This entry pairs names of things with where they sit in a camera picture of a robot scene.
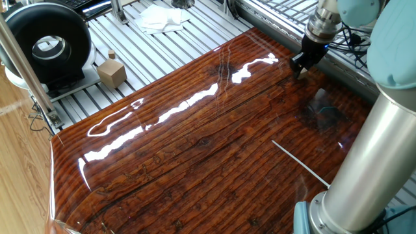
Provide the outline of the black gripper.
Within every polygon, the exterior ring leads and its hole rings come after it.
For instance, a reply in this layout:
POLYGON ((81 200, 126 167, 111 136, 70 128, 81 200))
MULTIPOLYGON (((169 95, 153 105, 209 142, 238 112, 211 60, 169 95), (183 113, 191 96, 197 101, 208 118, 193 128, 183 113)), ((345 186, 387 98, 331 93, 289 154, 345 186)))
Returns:
POLYGON ((319 63, 324 55, 328 52, 328 44, 322 44, 312 41, 307 36, 302 39, 301 53, 290 58, 289 66, 295 79, 300 78, 307 70, 319 63))

